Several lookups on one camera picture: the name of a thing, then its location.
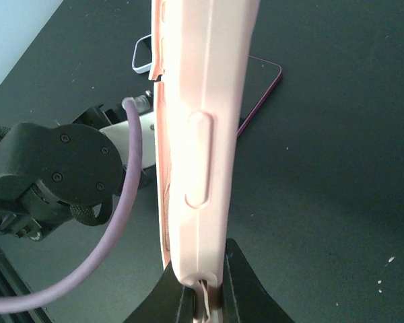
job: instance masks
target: black table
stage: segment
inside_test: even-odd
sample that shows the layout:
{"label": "black table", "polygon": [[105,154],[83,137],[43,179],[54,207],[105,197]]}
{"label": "black table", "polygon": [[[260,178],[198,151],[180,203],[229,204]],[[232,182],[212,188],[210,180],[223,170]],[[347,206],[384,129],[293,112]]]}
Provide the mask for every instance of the black table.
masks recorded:
{"label": "black table", "polygon": [[[0,125],[66,123],[145,91],[131,54],[149,10],[64,0],[0,86]],[[285,77],[238,142],[228,235],[297,322],[404,322],[404,3],[262,0],[251,54]],[[41,244],[0,247],[39,290],[104,229],[72,221]],[[104,265],[47,312],[122,322],[161,273],[150,186]]]}

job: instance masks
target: cable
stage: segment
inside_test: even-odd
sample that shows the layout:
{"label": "cable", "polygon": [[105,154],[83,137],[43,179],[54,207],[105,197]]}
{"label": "cable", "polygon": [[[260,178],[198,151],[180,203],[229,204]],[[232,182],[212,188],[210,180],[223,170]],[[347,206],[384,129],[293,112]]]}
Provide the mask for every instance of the cable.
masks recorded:
{"label": "cable", "polygon": [[29,295],[0,297],[0,314],[33,310],[69,293],[100,266],[120,238],[135,202],[142,165],[142,131],[135,101],[125,98],[122,105],[129,120],[129,162],[120,201],[104,235],[84,262],[58,283]]}

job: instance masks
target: white wall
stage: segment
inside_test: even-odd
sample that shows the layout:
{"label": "white wall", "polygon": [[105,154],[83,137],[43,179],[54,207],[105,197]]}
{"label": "white wall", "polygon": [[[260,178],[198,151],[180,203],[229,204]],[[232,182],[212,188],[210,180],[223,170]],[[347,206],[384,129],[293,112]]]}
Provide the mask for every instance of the white wall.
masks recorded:
{"label": "white wall", "polygon": [[62,0],[0,0],[0,84]]}

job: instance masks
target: purple tube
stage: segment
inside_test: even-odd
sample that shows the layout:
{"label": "purple tube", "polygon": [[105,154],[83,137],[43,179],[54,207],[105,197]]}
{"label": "purple tube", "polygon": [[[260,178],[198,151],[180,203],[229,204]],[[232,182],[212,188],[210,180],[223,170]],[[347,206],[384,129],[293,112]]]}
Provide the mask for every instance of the purple tube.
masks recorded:
{"label": "purple tube", "polygon": [[120,238],[135,202],[142,163],[142,132],[139,115],[133,98],[122,102],[129,120],[129,162],[123,185],[123,192],[109,226],[92,253],[67,277],[50,287],[24,296],[0,297],[0,314],[10,314],[33,310],[55,301],[69,293],[87,279],[108,256]]}

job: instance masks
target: pink plastic object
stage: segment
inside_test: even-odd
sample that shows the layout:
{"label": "pink plastic object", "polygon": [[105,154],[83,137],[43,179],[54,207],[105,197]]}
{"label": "pink plastic object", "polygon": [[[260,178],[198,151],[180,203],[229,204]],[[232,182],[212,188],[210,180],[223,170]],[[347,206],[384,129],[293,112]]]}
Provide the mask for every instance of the pink plastic object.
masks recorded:
{"label": "pink plastic object", "polygon": [[236,129],[259,0],[153,0],[154,86],[163,263],[215,322]]}

